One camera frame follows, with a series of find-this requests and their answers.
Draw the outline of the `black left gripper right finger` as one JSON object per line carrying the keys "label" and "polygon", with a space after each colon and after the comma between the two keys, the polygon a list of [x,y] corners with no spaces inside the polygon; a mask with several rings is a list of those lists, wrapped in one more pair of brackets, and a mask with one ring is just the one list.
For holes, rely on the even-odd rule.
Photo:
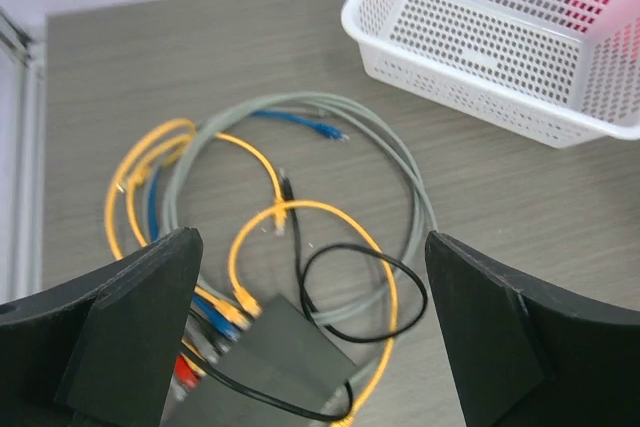
{"label": "black left gripper right finger", "polygon": [[466,425],[638,425],[638,312],[436,231],[425,263]]}

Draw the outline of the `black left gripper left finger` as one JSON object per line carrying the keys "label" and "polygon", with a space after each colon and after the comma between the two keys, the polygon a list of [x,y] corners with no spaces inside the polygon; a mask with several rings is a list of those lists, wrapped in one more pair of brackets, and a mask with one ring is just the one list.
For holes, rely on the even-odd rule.
{"label": "black left gripper left finger", "polygon": [[159,425],[202,254],[180,228],[3,304],[2,425]]}

